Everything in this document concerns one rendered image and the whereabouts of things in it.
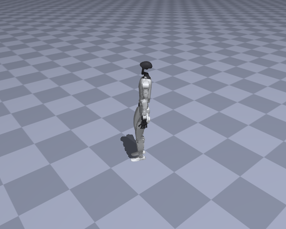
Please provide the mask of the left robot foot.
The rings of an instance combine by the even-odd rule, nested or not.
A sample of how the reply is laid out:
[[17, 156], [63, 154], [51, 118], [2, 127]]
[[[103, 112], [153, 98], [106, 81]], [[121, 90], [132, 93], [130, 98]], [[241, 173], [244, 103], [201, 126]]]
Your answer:
[[135, 161], [140, 161], [140, 160], [145, 160], [145, 159], [146, 159], [145, 156], [143, 156], [142, 158], [139, 158], [139, 156], [137, 156], [137, 157], [135, 157], [135, 158], [131, 158], [131, 161], [132, 161], [132, 162], [135, 162]]

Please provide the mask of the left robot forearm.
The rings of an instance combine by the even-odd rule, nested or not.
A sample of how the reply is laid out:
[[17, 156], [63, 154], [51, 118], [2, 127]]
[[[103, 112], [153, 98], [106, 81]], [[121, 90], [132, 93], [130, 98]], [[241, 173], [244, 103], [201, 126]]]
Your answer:
[[141, 107], [142, 108], [142, 112], [141, 112], [141, 114], [143, 116], [143, 120], [146, 119], [147, 107], [148, 107], [147, 101], [146, 100], [142, 101], [142, 107]]

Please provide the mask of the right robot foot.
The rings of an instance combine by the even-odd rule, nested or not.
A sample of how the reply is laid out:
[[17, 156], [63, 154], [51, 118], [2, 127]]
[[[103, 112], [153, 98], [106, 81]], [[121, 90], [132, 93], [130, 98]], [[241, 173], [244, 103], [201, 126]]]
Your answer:
[[[143, 150], [143, 154], [146, 154], [146, 152]], [[134, 153], [131, 153], [132, 156], [138, 156], [138, 151], [137, 152], [134, 152]]]

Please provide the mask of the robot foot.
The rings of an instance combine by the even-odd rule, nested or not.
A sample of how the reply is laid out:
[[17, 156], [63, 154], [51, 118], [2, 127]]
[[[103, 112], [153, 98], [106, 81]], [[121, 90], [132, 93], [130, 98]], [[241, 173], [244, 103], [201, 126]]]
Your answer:
[[139, 156], [137, 156], [137, 157], [135, 157], [135, 158], [131, 158], [131, 161], [132, 161], [132, 162], [135, 162], [135, 161], [140, 161], [140, 160], [145, 160], [145, 159], [146, 159], [145, 156], [143, 156], [142, 158], [139, 158]]
[[[146, 152], [143, 150], [143, 154], [146, 154]], [[137, 152], [134, 152], [134, 153], [131, 153], [132, 156], [138, 156], [138, 151]]]

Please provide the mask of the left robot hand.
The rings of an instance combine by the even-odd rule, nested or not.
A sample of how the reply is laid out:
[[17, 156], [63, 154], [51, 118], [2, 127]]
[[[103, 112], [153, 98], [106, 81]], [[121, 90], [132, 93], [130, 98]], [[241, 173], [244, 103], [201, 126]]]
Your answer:
[[[143, 120], [143, 116], [142, 116], [142, 121], [141, 121], [141, 123], [140, 123], [140, 125], [141, 125], [141, 128], [140, 128], [140, 129], [147, 128], [147, 122], [146, 122], [146, 120], [147, 120], [147, 119]], [[139, 126], [140, 126], [140, 125], [139, 125]], [[138, 126], [138, 127], [139, 127], [139, 126]]]

